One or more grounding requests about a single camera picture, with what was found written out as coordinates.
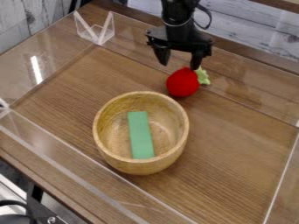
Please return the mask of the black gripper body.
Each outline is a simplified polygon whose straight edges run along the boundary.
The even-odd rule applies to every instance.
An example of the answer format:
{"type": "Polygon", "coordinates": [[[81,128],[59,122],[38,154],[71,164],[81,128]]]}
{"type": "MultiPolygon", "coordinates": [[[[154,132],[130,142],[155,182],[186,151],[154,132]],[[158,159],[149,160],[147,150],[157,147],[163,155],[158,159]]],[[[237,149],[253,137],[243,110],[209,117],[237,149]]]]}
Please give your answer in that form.
{"type": "Polygon", "coordinates": [[[151,47],[158,44],[187,53],[203,51],[205,56],[211,56],[213,38],[197,28],[193,18],[185,24],[151,27],[145,35],[151,47]]]}

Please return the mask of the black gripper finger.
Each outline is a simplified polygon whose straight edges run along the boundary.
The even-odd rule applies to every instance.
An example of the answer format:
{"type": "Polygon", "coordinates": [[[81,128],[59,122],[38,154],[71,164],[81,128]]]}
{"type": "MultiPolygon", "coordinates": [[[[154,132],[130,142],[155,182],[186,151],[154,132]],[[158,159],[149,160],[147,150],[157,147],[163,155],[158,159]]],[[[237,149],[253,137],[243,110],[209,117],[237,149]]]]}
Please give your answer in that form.
{"type": "Polygon", "coordinates": [[[165,45],[154,44],[153,48],[154,48],[154,54],[155,54],[161,64],[166,66],[169,64],[169,60],[171,57],[170,47],[165,46],[165,45]]]}
{"type": "Polygon", "coordinates": [[[205,58],[205,52],[197,51],[191,54],[191,70],[198,70],[202,65],[202,60],[205,58]]]}

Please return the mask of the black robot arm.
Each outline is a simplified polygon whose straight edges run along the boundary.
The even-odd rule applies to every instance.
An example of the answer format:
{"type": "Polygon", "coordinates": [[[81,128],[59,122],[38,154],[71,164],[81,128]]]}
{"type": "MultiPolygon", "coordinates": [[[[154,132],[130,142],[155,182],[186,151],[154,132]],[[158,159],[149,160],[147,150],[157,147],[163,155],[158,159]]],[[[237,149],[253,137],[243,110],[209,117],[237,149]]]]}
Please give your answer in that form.
{"type": "Polygon", "coordinates": [[[163,26],[153,27],[146,31],[147,44],[162,65],[169,64],[171,50],[191,53],[191,70],[198,70],[202,60],[211,56],[214,45],[213,37],[202,32],[211,26],[211,11],[201,5],[201,0],[162,0],[163,26]],[[210,22],[202,26],[194,19],[194,12],[203,11],[210,22]]]}

